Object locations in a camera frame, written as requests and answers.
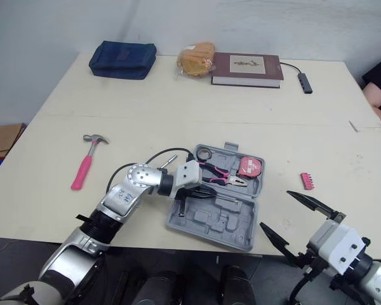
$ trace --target person's arm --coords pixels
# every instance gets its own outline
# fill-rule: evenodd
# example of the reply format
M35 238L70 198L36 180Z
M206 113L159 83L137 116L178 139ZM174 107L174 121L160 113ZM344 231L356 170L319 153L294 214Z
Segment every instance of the person's arm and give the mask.
M363 89L364 96L381 120L381 89L374 83L368 83Z

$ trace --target plastic bag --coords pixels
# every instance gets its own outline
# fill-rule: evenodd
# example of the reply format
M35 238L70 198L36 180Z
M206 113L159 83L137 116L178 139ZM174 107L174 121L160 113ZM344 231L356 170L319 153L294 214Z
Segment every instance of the plastic bag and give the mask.
M196 43L187 46L177 58L178 71L180 74L194 77L205 76L214 69L214 56L215 46L213 43Z

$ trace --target white table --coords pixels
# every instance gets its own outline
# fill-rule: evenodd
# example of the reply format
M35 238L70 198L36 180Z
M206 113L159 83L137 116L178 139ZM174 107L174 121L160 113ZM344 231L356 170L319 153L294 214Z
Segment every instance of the white table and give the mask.
M98 78L87 66L90 57L78 56L0 167L0 237L63 242L81 224L74 217L96 207L118 166L168 147L229 141L266 161L258 221L289 241L292 251L305 250L325 217L286 190L347 214L344 223L369 237L367 253L381 259L381 124L343 63L288 61L308 75L314 93L304 95L289 67L280 89L240 88L178 78L175 57L158 57L144 81ZM84 188L71 191L89 149L84 133L105 135L110 145L98 146ZM315 190L303 190L301 172L312 174ZM145 197L112 244L231 250L168 229L171 204ZM261 229L251 253L279 255Z

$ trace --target gray floor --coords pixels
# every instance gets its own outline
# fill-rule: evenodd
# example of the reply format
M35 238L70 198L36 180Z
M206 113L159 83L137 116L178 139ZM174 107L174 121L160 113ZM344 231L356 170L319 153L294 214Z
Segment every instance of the gray floor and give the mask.
M0 296L17 285L35 280L42 265L58 247L57 244L36 241L14 241L0 238ZM217 281L222 267L240 266L250 277L257 304L280 305L302 278L302 270L286 264L281 258L259 258L242 254L213 252L153 250L140 248L112 248L107 256L108 285L105 304L111 304L117 281L123 271L135 266L152 275L162 270L183 273L191 270L187 304L216 304ZM102 273L84 305L100 304L105 276ZM330 279L321 275L299 294L303 304L354 304L340 291L328 288Z

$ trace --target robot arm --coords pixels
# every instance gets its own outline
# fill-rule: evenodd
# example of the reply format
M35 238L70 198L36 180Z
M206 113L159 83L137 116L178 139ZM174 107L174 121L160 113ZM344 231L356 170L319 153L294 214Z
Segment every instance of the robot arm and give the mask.
M148 164L133 165L123 182L115 185L89 217L78 215L77 227L48 259L38 281L24 283L0 298L0 305L61 305L78 299L101 269L103 253L145 194L175 198L181 188L200 185L202 173L192 160L173 175Z
M373 261L365 253L371 241L360 237L353 228L341 224L345 218L343 213L313 197L291 191L287 193L311 210L319 210L328 217L309 240L306 253L299 253L298 257L285 249L289 245L287 241L260 223L271 243L292 264L300 268L308 266L304 278L290 295L290 305L299 304L296 300L299 290L323 271L333 277L330 283L333 290L340 289L360 304L374 304L374 300L381 303L381 263Z

